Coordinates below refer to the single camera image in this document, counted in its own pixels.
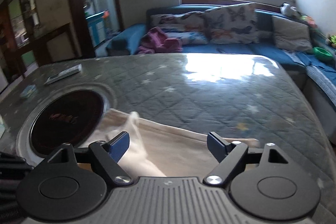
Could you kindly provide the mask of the magenta cloth on sofa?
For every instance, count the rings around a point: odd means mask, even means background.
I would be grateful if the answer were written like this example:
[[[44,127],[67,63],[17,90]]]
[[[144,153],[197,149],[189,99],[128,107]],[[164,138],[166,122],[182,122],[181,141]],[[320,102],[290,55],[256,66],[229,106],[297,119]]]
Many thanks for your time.
[[[182,41],[169,38],[159,27],[150,29],[140,40],[137,54],[181,53]]]

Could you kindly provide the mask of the grey plain cushion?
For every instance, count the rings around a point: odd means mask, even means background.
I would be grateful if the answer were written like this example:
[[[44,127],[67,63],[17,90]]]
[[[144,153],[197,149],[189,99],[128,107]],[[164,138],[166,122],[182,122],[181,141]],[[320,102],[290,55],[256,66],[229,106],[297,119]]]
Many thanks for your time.
[[[277,48],[287,51],[311,52],[309,27],[279,16],[272,16],[274,42]]]

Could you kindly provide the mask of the large butterfly cushion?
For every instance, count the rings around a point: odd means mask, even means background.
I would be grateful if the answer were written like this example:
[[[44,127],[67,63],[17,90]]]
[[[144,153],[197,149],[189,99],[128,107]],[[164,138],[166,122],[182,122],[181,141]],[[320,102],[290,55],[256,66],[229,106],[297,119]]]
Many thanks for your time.
[[[254,3],[221,6],[204,12],[206,30],[213,44],[259,42]]]

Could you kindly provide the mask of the dark wooden cabinet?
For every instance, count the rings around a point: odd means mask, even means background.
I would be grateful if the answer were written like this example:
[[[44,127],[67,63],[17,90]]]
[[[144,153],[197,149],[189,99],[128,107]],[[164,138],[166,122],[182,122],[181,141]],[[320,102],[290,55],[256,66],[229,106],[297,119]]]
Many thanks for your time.
[[[63,59],[51,53],[52,40],[60,36],[70,53]],[[71,25],[46,31],[35,0],[4,0],[1,3],[1,71],[8,84],[26,77],[28,67],[79,57]]]

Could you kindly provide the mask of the black round induction cooktop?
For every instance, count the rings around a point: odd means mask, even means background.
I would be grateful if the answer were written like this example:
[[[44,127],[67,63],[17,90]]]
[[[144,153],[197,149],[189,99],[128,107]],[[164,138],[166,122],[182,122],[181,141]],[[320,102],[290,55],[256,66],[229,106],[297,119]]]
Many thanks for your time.
[[[56,98],[37,116],[30,129],[30,145],[46,157],[63,143],[83,144],[104,113],[103,97],[92,90],[76,90]]]

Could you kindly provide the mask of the turquoise child furniture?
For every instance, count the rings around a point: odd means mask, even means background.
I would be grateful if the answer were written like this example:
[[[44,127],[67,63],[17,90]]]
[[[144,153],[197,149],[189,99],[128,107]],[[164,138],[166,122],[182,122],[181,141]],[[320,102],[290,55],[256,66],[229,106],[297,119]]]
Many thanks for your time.
[[[88,30],[92,39],[93,47],[97,47],[106,40],[105,19],[109,16],[108,10],[86,17]]]

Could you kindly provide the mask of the white remote control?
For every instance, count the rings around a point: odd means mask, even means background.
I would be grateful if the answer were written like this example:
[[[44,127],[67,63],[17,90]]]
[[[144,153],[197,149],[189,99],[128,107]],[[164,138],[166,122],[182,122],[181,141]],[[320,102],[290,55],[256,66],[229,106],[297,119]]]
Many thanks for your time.
[[[57,81],[60,81],[60,80],[62,80],[64,78],[67,78],[67,77],[70,77],[72,75],[75,75],[76,73],[80,73],[81,71],[82,71],[82,65],[81,64],[75,65],[75,66],[73,66],[73,67],[71,67],[69,69],[61,71],[60,73],[49,77],[46,80],[45,85],[53,84],[53,83],[55,83]]]

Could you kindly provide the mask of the colourful plush toys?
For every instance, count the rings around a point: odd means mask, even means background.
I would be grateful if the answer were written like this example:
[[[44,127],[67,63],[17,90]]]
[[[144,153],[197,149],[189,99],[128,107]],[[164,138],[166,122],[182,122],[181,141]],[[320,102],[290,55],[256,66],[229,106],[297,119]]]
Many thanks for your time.
[[[327,34],[325,43],[328,46],[336,49],[336,36],[335,35],[331,35],[331,34]]]

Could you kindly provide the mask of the small butterfly cushion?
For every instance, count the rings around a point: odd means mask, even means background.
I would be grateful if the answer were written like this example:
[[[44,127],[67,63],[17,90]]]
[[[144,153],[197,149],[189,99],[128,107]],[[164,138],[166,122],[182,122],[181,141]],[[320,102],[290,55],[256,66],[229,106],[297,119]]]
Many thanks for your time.
[[[202,12],[151,15],[150,26],[160,28],[168,38],[179,39],[183,46],[205,45],[209,42]]]

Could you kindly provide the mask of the black white plush toy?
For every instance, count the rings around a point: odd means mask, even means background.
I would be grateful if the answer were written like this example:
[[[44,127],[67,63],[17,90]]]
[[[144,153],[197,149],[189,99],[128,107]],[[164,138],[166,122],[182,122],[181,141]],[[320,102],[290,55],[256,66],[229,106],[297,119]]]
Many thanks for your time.
[[[295,6],[290,5],[289,3],[283,3],[280,7],[280,11],[282,15],[287,17],[298,18],[300,16],[297,8]]]

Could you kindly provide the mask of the cream beige garment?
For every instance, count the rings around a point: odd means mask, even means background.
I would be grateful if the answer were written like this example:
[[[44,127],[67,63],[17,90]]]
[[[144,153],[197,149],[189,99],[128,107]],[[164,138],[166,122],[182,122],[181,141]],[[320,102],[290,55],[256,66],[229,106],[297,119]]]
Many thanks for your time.
[[[133,179],[204,178],[218,164],[207,148],[206,135],[143,119],[135,111],[126,114],[109,109],[82,146],[109,141],[122,131],[129,133],[130,146],[118,164]]]

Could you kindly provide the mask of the green plastic bowl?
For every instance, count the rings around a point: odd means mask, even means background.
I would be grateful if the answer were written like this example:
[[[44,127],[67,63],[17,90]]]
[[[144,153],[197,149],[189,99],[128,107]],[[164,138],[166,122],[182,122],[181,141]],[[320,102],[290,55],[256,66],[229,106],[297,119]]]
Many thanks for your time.
[[[330,62],[333,60],[333,55],[328,52],[327,50],[321,48],[321,47],[314,47],[313,48],[313,53],[319,61],[322,62]]]

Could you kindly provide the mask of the blue corner sofa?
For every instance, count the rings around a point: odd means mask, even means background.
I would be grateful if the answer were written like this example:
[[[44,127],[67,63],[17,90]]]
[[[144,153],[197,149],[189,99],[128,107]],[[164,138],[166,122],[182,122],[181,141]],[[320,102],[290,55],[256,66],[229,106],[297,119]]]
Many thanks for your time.
[[[311,104],[325,132],[335,135],[335,53],[315,41],[301,20],[253,3],[180,5],[149,9],[146,22],[115,36],[109,56],[138,53],[229,53],[268,57],[280,64]]]

